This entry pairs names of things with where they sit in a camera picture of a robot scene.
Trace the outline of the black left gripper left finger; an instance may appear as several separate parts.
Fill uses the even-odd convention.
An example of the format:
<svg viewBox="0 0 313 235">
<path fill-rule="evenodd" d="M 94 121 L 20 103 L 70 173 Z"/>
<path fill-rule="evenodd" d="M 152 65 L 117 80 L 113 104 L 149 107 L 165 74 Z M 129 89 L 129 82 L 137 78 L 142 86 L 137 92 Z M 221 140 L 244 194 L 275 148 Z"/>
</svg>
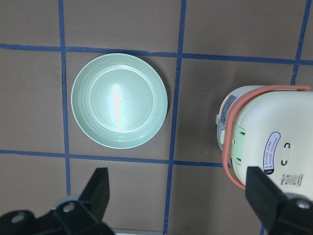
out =
<svg viewBox="0 0 313 235">
<path fill-rule="evenodd" d="M 109 173 L 96 168 L 78 196 L 68 196 L 52 210 L 56 224 L 97 224 L 109 203 Z"/>
</svg>

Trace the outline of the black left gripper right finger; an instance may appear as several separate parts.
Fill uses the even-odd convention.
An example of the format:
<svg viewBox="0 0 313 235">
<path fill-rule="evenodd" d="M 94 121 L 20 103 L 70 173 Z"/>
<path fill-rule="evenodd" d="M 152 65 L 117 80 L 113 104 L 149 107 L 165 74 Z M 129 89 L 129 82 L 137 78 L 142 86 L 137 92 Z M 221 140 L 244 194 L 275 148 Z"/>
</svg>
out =
<svg viewBox="0 0 313 235">
<path fill-rule="evenodd" d="M 246 171 L 245 196 L 268 233 L 311 233 L 313 202 L 285 193 L 257 166 Z"/>
</svg>

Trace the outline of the green plate near left arm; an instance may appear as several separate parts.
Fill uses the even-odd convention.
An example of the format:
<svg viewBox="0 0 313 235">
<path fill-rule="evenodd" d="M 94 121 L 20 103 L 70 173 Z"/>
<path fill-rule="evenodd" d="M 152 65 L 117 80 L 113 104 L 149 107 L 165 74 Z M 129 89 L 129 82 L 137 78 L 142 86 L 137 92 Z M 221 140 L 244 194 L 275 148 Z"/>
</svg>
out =
<svg viewBox="0 0 313 235">
<path fill-rule="evenodd" d="M 70 101 L 85 135 L 113 149 L 148 142 L 161 129 L 168 109 L 160 75 L 144 60 L 123 53 L 88 62 L 74 80 Z"/>
</svg>

